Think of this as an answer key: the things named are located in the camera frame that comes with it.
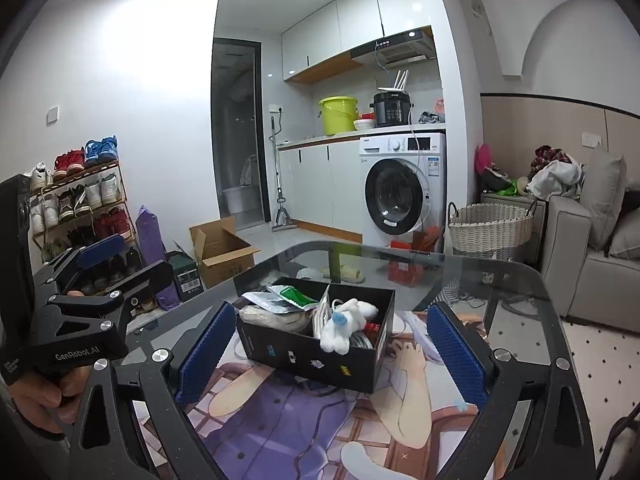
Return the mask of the left hand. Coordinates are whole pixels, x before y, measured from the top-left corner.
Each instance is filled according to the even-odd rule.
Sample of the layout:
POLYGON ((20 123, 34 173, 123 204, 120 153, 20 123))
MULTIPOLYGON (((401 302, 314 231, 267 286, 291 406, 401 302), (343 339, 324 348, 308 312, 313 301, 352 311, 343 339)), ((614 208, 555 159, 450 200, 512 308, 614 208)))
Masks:
POLYGON ((63 424, 73 424, 91 371, 91 366, 76 368, 57 385, 28 373, 9 385, 8 391, 17 409, 31 424, 51 434, 62 434, 50 411, 55 411, 63 424))

